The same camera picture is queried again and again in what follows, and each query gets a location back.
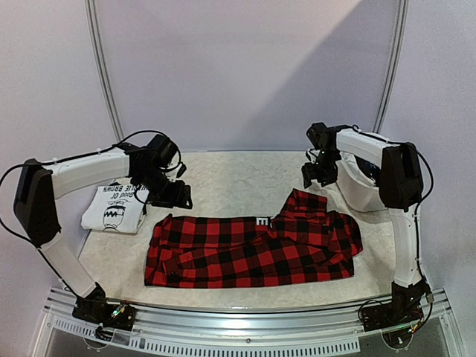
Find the red black plaid flannel shirt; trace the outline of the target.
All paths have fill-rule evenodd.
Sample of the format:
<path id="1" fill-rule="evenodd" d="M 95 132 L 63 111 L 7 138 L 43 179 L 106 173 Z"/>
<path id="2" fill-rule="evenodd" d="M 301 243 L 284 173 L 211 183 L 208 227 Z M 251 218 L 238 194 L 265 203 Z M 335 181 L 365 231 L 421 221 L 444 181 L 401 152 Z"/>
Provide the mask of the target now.
<path id="1" fill-rule="evenodd" d="M 363 250 L 351 216 L 294 189 L 274 216 L 166 216 L 156 223 L 144 283 L 179 289 L 286 286 L 349 278 Z"/>

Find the white and green t-shirt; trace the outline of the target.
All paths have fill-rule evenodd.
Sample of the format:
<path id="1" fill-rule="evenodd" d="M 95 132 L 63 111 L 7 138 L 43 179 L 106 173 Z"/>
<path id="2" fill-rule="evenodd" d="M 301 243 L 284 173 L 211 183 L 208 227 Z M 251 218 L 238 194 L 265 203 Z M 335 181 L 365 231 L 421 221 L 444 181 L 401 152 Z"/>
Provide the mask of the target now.
<path id="1" fill-rule="evenodd" d="M 99 186 L 81 218 L 83 229 L 136 234 L 147 214 L 149 191 L 133 184 Z"/>

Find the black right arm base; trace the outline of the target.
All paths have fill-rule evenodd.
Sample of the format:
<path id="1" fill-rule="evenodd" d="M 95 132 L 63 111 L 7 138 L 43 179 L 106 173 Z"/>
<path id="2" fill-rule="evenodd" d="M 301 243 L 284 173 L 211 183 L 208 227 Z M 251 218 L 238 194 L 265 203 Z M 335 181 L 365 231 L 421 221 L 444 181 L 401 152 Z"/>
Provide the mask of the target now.
<path id="1" fill-rule="evenodd" d="M 425 279 L 409 287 L 392 282 L 390 302 L 382 303 L 375 299 L 365 301 L 358 309 L 358 319 L 365 332 L 417 321 L 416 326 L 410 329 L 410 334 L 414 334 L 431 317 L 433 303 L 433 293 Z"/>

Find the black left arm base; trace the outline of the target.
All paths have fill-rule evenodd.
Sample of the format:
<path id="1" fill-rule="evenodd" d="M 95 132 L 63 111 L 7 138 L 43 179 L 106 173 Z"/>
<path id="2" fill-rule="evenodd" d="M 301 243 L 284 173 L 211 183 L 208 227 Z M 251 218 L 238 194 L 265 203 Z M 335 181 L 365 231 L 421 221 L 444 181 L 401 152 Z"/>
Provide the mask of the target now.
<path id="1" fill-rule="evenodd" d="M 124 300 L 109 302 L 99 283 L 86 297 L 77 296 L 72 316 L 106 328 L 132 331 L 137 309 Z"/>

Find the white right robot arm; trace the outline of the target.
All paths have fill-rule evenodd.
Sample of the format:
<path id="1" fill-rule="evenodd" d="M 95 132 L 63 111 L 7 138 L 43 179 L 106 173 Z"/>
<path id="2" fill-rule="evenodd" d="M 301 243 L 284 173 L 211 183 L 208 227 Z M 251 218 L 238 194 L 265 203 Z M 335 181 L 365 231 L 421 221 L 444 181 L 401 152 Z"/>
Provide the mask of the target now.
<path id="1" fill-rule="evenodd" d="M 337 184 L 353 210 L 387 210 L 396 254 L 393 284 L 403 289 L 421 284 L 419 206 L 424 184 L 415 145 L 350 125 L 314 123 L 306 136 L 312 146 L 301 168 L 304 187 L 312 181 L 322 187 Z"/>

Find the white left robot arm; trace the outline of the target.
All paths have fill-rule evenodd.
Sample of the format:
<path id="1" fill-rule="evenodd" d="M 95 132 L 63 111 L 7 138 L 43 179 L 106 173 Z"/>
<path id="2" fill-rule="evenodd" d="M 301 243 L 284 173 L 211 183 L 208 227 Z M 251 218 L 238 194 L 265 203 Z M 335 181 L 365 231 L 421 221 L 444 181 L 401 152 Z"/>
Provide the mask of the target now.
<path id="1" fill-rule="evenodd" d="M 149 204 L 191 209 L 191 188 L 181 179 L 186 170 L 174 144 L 136 146 L 124 142 L 110 149 L 42 163 L 22 165 L 13 212 L 28 242 L 59 279 L 82 301 L 82 311 L 95 323 L 105 322 L 110 306 L 92 292 L 97 284 L 74 253 L 60 224 L 60 202 L 99 184 L 128 178 L 145 187 Z"/>

